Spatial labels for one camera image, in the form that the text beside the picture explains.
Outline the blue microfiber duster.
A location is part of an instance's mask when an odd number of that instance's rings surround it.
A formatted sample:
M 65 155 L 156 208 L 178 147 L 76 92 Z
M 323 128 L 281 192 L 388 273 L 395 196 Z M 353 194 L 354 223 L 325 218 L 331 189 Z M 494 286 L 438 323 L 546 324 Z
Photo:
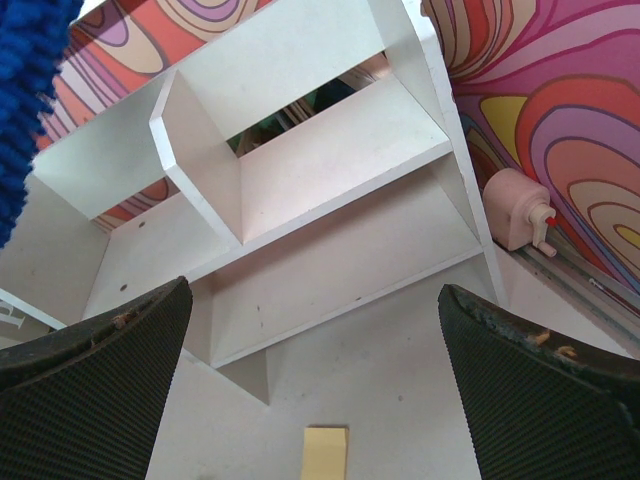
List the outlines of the blue microfiber duster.
M 77 0 L 1 3 L 2 245 L 27 203 L 26 180 L 45 134 L 42 117 L 53 113 L 53 81 L 82 6 Z

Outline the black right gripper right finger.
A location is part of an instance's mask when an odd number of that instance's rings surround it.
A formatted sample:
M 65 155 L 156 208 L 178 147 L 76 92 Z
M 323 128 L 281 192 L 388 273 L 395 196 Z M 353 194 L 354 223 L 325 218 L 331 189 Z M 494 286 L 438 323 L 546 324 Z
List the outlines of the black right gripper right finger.
M 482 478 L 638 478 L 637 360 L 454 284 L 438 314 Z

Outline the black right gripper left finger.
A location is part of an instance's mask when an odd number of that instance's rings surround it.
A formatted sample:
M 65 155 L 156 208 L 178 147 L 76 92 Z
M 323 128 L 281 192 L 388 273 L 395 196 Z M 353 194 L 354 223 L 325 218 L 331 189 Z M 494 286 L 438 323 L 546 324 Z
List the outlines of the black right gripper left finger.
M 145 478 L 192 305 L 178 277 L 3 349 L 2 478 Z

